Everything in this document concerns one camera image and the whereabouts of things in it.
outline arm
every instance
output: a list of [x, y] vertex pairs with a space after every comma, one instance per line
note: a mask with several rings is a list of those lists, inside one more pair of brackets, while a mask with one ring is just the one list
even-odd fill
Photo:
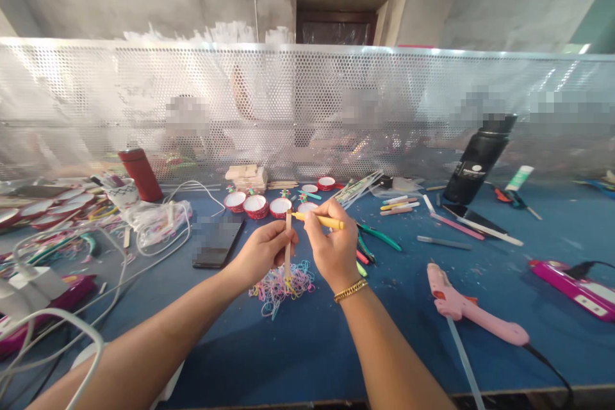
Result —
[[[345, 229], [324, 235], [314, 214], [342, 220]], [[360, 280], [356, 266], [357, 226], [336, 200], [306, 213], [306, 232], [316, 266], [334, 294]], [[455, 408], [369, 287], [340, 304], [374, 410]]]
[[[285, 229], [284, 221], [260, 227], [223, 271], [109, 344], [77, 408], [149, 408], [228, 305], [284, 262], [284, 247], [297, 242], [295, 231]], [[28, 408], [66, 408], [92, 360], [69, 372]]]

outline green-handled pliers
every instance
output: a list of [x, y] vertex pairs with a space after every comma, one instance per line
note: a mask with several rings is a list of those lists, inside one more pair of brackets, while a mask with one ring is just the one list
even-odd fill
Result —
[[374, 254], [369, 251], [369, 249], [365, 245], [365, 242], [363, 241], [363, 237], [361, 236], [361, 231], [364, 231], [367, 234], [373, 235], [374, 237], [382, 240], [384, 243], [387, 243], [388, 245], [390, 245], [397, 251], [402, 251], [402, 248], [399, 246], [399, 244], [395, 240], [393, 240], [388, 235], [380, 231], [376, 231], [376, 229], [374, 229], [373, 227], [369, 227], [369, 226], [359, 224], [359, 223], [357, 223], [357, 227], [359, 228], [359, 246], [366, 257], [375, 260]]

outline left hand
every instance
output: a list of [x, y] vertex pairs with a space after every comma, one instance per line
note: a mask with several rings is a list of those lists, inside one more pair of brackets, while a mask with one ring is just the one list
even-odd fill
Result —
[[228, 269], [248, 290], [260, 282], [269, 270], [284, 264], [284, 248], [288, 242], [291, 243], [290, 254], [293, 256], [295, 245], [299, 242], [295, 230], [287, 231], [285, 221], [265, 224], [252, 233]]

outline black cord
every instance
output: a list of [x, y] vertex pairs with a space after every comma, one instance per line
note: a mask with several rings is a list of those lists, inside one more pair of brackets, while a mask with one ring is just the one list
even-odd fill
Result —
[[[70, 341], [70, 328], [68, 325], [64, 325], [64, 331], [66, 333], [65, 339], [64, 339], [64, 346], [66, 346], [69, 341]], [[30, 402], [28, 403], [28, 406], [30, 404], [32, 404], [32, 402], [34, 402], [38, 395], [41, 393], [41, 391], [45, 388], [45, 385], [47, 384], [47, 382], [49, 381], [49, 379], [51, 378], [51, 376], [53, 375], [53, 372], [56, 371], [56, 368], [58, 367], [58, 364], [60, 363], [60, 361], [62, 360], [62, 356], [64, 356], [64, 353], [62, 352], [62, 354], [60, 354], [58, 357], [56, 357], [56, 359], [53, 362], [52, 367], [49, 369], [49, 371], [47, 372], [47, 376], [45, 376], [45, 379], [43, 380], [43, 382], [40, 384], [40, 386], [38, 387], [37, 391], [34, 393], [34, 395], [32, 396], [32, 398], [30, 399]]]
[[564, 405], [562, 406], [562, 410], [571, 410], [575, 408], [575, 394], [572, 388], [570, 387], [570, 383], [566, 380], [566, 378], [564, 378], [562, 374], [553, 365], [551, 365], [551, 362], [549, 362], [549, 360], [547, 360], [545, 356], [543, 356], [540, 352], [538, 352], [530, 343], [527, 343], [523, 347], [526, 348], [529, 352], [531, 352], [532, 355], [536, 357], [538, 360], [540, 360], [543, 364], [545, 364], [547, 367], [553, 370], [553, 373], [555, 373], [557, 377], [560, 378], [562, 383], [564, 383], [564, 386], [568, 390], [568, 395], [566, 396], [566, 401], [564, 402]]
[[570, 277], [572, 277], [575, 280], [581, 280], [581, 279], [584, 279], [589, 273], [589, 270], [593, 268], [594, 265], [597, 265], [597, 264], [601, 264], [601, 265], [608, 266], [610, 268], [615, 269], [614, 265], [605, 263], [604, 261], [585, 261], [584, 263], [577, 264], [576, 266], [572, 266], [570, 269], [566, 269], [565, 271], [562, 271], [562, 272], [564, 272], [565, 274], [568, 274]]

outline glue gun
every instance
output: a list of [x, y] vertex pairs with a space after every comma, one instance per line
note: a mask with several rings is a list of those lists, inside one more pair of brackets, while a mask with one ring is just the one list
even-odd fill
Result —
[[505, 322], [478, 307], [476, 298], [461, 295], [448, 281], [447, 273], [435, 263], [427, 265], [427, 277], [431, 293], [436, 297], [436, 309], [444, 317], [453, 320], [467, 317], [475, 324], [493, 333], [498, 338], [515, 346], [525, 346], [530, 342], [530, 336], [523, 328], [511, 322]]

